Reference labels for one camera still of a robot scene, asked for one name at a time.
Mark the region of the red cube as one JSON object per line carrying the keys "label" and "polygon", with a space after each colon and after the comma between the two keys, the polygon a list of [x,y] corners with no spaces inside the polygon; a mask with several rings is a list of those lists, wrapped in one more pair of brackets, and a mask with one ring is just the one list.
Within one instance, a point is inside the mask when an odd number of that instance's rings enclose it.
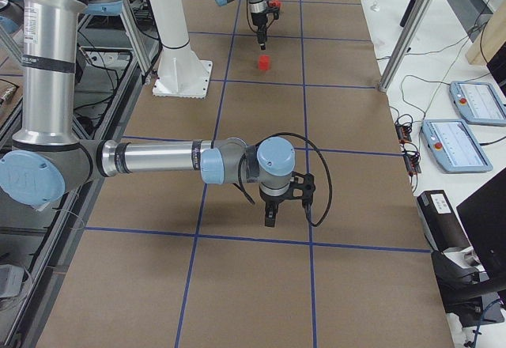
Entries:
{"label": "red cube", "polygon": [[258,69],[265,72],[270,70],[271,60],[269,55],[260,55],[257,61]]}

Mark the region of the black box with label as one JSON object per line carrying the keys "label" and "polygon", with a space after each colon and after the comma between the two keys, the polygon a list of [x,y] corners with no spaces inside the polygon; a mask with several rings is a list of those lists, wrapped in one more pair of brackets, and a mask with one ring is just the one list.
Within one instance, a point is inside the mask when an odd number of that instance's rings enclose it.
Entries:
{"label": "black box with label", "polygon": [[417,197],[417,208],[433,249],[458,252],[470,246],[444,190],[423,191]]}

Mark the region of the near teach pendant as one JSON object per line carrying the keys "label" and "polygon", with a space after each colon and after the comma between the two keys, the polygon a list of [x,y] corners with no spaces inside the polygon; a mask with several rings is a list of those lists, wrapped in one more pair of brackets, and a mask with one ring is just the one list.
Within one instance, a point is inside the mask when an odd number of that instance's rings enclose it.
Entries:
{"label": "near teach pendant", "polygon": [[463,119],[425,119],[421,125],[429,150],[447,173],[493,170],[485,152]]}

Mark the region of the teach pendant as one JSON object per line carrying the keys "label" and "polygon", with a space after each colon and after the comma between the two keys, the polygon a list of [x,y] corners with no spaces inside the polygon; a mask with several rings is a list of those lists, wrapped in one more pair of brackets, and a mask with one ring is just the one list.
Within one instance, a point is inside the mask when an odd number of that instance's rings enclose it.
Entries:
{"label": "teach pendant", "polygon": [[505,126],[505,105],[491,83],[453,81],[450,94],[455,108],[468,123]]}
{"label": "teach pendant", "polygon": [[485,152],[463,119],[425,119],[421,125],[429,150],[447,173],[493,170]]}

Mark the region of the far teach pendant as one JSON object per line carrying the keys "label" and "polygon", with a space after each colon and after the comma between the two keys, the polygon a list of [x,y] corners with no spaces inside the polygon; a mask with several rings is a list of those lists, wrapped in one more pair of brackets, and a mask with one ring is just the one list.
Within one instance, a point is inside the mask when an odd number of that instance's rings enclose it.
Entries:
{"label": "far teach pendant", "polygon": [[505,105],[491,83],[453,81],[450,94],[455,108],[468,123],[505,126]]}

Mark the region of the white pedestal column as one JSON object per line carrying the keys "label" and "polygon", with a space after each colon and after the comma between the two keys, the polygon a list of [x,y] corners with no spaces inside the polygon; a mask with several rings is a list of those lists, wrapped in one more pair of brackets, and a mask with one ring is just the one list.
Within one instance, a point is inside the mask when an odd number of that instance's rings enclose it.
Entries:
{"label": "white pedestal column", "polygon": [[206,97],[213,63],[192,50],[182,0],[150,1],[162,45],[153,94]]}

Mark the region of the aluminium frame post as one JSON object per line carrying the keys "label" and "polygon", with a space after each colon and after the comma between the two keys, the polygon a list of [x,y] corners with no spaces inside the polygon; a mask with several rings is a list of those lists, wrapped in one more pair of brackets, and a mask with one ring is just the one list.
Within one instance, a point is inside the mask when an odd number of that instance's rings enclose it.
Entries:
{"label": "aluminium frame post", "polygon": [[378,90],[380,92],[385,93],[388,90],[390,84],[393,82],[396,72],[401,66],[402,60],[407,53],[407,49],[410,46],[417,32],[417,29],[420,26],[420,23],[423,20],[423,17],[429,9],[431,3],[432,0],[417,0],[414,3],[413,9],[406,21],[406,25],[404,26],[401,35],[398,38],[395,48],[391,53],[391,57],[379,81]]}

